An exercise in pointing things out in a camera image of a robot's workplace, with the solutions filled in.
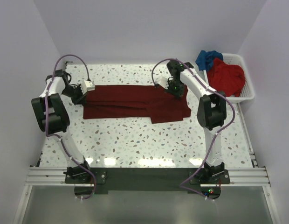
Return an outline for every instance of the folded cloth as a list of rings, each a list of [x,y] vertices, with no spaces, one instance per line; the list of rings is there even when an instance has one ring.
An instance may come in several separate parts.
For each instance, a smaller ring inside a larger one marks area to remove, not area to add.
[[[178,99],[164,89],[142,85],[97,85],[87,94],[83,118],[150,117],[153,124],[190,117],[188,89]]]
[[[239,97],[245,85],[244,71],[239,65],[225,64],[215,58],[214,66],[207,72],[209,84],[217,91],[224,91],[227,97]]]
[[[213,67],[213,60],[219,58],[223,61],[223,56],[221,53],[218,53],[216,50],[206,52],[202,50],[198,55],[195,63],[198,65],[199,70],[209,71]]]

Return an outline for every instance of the red cloth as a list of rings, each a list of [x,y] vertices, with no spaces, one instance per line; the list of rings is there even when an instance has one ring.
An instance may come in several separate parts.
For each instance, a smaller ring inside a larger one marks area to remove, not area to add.
[[[162,87],[142,85],[97,85],[88,93],[83,118],[150,117],[153,124],[190,117],[188,89],[181,99],[165,93]]]
[[[225,64],[215,58],[213,67],[207,72],[209,84],[217,91],[224,91],[227,97],[239,97],[245,85],[244,71],[239,65]]]

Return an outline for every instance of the white laundry basket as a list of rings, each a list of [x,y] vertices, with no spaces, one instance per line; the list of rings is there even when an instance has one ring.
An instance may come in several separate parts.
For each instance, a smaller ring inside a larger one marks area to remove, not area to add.
[[[245,85],[242,89],[242,93],[240,94],[239,97],[227,97],[227,98],[232,103],[239,103],[244,100],[253,99],[255,97],[255,92],[254,92],[251,79],[250,79],[250,76],[249,76],[249,73],[244,63],[243,58],[239,55],[233,55],[233,54],[222,54],[222,55],[223,55],[223,61],[226,64],[236,64],[236,65],[239,65],[243,69],[245,80],[246,80]],[[209,84],[206,70],[204,70],[204,75],[205,75],[206,83]]]

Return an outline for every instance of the cloth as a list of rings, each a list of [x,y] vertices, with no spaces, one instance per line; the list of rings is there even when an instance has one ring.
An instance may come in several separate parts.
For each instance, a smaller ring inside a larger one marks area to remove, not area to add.
[[[225,64],[215,58],[214,66],[207,72],[209,84],[217,91],[224,91],[227,97],[239,97],[245,85],[244,71],[239,65]]]
[[[153,124],[190,117],[188,89],[177,99],[161,87],[141,85],[97,85],[88,93],[83,118],[150,117]]]
[[[209,52],[202,50],[198,55],[195,63],[198,65],[200,71],[209,71],[213,67],[213,61],[215,58],[219,58],[223,61],[223,56],[221,53],[218,53],[215,50]]]

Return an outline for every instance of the speckled tabletop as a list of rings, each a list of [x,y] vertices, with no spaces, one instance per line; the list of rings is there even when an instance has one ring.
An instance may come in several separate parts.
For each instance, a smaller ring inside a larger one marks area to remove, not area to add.
[[[152,85],[153,66],[89,64],[88,68],[95,85]],[[83,65],[68,64],[66,71],[72,75],[71,83],[87,77]],[[158,66],[155,75],[168,77],[166,66]],[[81,105],[72,105],[65,96],[62,100],[69,113],[72,137],[91,167],[197,167],[206,154],[204,132],[196,119],[199,101],[192,92],[187,95],[191,117],[154,125],[150,118],[84,120]],[[249,147],[236,112],[234,123],[222,132],[222,156],[227,168],[250,168]],[[227,106],[226,122],[231,117]],[[67,166],[55,140],[46,139],[42,151],[41,167]]]

